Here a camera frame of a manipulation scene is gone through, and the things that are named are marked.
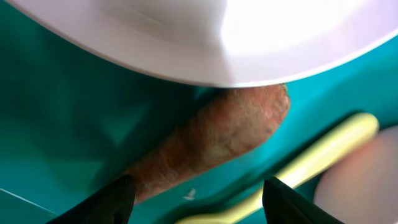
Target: green table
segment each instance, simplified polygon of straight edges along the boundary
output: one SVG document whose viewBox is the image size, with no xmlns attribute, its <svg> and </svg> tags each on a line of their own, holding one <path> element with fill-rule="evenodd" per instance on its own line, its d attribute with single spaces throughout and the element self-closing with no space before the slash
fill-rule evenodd
<svg viewBox="0 0 398 224">
<path fill-rule="evenodd" d="M 114 178 L 219 91 L 114 65 L 3 1 L 0 27 L 0 189 L 56 214 Z M 338 68 L 289 83 L 292 109 L 267 143 L 137 205 L 134 223 L 172 223 L 238 202 L 261 175 L 275 172 L 355 111 L 375 114 L 382 127 L 398 123 L 397 61 L 395 38 Z M 301 192 L 311 197 L 314 183 Z M 197 194 L 189 202 L 183 196 L 191 188 Z M 0 208 L 12 204 L 3 201 Z M 30 208 L 0 209 L 0 217 L 12 219 L 0 222 L 26 223 L 18 214 L 35 211 Z M 241 223 L 264 219 L 260 211 Z"/>
</svg>

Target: yellow utensil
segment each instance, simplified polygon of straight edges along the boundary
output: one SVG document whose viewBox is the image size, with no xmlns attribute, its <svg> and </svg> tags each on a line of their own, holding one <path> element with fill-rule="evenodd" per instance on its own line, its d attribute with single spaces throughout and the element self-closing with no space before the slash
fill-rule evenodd
<svg viewBox="0 0 398 224">
<path fill-rule="evenodd" d="M 275 177 L 291 188 L 323 172 L 353 149 L 370 140 L 379 122 L 369 113 L 358 113 L 332 129 L 295 158 Z M 232 224 L 262 208 L 262 187 L 232 208 L 212 214 L 193 215 L 176 224 Z"/>
</svg>

